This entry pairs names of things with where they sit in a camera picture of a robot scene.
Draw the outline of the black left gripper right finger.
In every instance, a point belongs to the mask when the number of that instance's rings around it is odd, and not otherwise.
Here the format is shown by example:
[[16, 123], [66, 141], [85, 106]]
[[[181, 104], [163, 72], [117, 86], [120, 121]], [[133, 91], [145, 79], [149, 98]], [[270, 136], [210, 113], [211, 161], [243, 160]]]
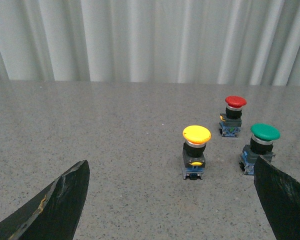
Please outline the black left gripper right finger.
[[276, 239], [300, 240], [300, 183], [260, 155], [254, 186]]

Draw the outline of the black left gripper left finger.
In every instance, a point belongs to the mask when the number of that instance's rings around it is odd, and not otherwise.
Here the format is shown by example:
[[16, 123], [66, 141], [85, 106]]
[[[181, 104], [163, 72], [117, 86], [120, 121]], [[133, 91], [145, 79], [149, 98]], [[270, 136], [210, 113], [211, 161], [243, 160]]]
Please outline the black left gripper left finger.
[[88, 161], [74, 164], [0, 222], [0, 240], [72, 240], [85, 205], [89, 180]]

